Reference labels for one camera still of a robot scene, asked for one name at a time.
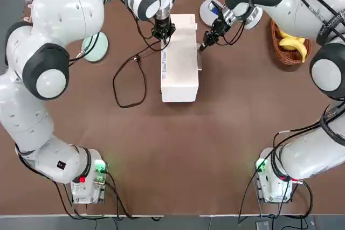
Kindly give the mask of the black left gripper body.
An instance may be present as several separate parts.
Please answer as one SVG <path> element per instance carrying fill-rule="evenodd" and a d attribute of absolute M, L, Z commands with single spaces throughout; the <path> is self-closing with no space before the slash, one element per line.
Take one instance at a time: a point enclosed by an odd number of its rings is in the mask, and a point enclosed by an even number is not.
<path fill-rule="evenodd" d="M 169 32 L 171 30 L 171 18 L 170 16 L 159 19 L 158 17 L 155 17 L 155 27 L 154 30 L 157 32 Z"/>

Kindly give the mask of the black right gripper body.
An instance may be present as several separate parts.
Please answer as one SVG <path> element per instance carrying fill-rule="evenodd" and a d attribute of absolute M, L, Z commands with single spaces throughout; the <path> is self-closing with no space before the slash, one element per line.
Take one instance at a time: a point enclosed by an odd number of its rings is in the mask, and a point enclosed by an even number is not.
<path fill-rule="evenodd" d="M 230 30 L 231 26 L 222 15 L 219 15 L 212 23 L 210 29 L 211 37 L 222 37 Z"/>

